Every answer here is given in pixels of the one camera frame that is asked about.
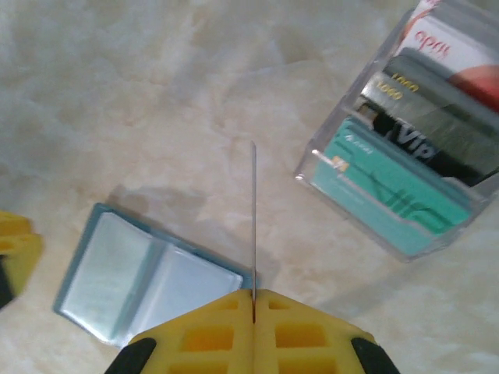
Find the white marble table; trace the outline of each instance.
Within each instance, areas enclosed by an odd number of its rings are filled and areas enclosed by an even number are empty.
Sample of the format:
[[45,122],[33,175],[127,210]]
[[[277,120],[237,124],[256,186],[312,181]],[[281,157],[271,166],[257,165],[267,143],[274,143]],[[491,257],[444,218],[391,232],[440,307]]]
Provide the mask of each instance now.
[[96,202],[249,265],[249,139],[265,287],[369,330],[402,373],[497,373],[498,203],[408,265],[292,178],[414,1],[1,4],[0,207],[32,218],[46,245],[0,312],[1,373],[95,374],[115,357],[51,311]]

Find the yellow object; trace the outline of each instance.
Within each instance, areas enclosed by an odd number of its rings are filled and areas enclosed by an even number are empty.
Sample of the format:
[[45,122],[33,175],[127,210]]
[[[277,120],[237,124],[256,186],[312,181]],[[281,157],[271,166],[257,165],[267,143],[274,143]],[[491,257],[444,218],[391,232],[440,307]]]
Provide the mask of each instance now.
[[233,292],[136,336],[106,373],[364,374],[352,339],[369,333],[268,290],[256,308],[253,324],[251,290]]
[[24,291],[42,246],[28,219],[0,211],[0,308]]
[[41,256],[41,236],[37,234],[0,236],[2,265],[14,295],[24,291]]
[[369,333],[342,319],[268,290],[257,292],[254,372],[363,374],[354,337]]
[[136,336],[157,342],[141,374],[253,373],[251,313],[240,290]]
[[0,236],[29,233],[31,233],[31,223],[27,218],[0,210]]

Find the clear acrylic card holder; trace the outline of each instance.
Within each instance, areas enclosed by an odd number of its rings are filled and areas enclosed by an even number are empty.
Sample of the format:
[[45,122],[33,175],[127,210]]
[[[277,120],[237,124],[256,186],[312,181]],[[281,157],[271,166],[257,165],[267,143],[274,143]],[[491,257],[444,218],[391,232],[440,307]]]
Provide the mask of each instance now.
[[411,15],[309,141],[295,172],[403,261],[449,246],[499,188],[497,112],[424,64],[412,66],[410,54],[395,57]]

